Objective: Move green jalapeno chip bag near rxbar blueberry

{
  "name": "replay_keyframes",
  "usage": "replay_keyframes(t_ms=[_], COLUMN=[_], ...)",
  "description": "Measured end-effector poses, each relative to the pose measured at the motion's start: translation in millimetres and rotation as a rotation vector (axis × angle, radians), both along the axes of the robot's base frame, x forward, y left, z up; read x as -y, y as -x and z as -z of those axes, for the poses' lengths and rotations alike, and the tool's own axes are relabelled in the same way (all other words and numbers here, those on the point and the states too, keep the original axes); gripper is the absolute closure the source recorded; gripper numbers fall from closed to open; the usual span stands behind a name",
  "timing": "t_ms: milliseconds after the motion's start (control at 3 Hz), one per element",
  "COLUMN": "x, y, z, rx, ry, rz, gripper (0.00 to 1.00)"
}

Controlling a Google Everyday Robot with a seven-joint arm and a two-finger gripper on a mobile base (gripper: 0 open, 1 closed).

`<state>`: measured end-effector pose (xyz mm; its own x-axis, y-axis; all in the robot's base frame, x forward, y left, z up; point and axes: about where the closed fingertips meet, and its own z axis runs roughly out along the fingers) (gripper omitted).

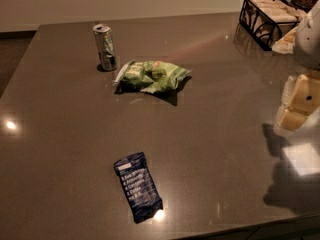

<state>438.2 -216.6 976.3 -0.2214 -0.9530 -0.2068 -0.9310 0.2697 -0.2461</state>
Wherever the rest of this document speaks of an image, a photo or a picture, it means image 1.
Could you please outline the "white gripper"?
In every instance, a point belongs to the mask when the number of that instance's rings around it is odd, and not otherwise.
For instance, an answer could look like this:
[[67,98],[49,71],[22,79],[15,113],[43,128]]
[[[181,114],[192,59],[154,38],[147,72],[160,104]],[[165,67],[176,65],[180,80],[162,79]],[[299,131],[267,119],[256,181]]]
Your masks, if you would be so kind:
[[[320,0],[298,25],[294,56],[302,66],[320,70]],[[277,126],[294,132],[301,128],[320,106],[320,72],[290,76],[285,83]]]

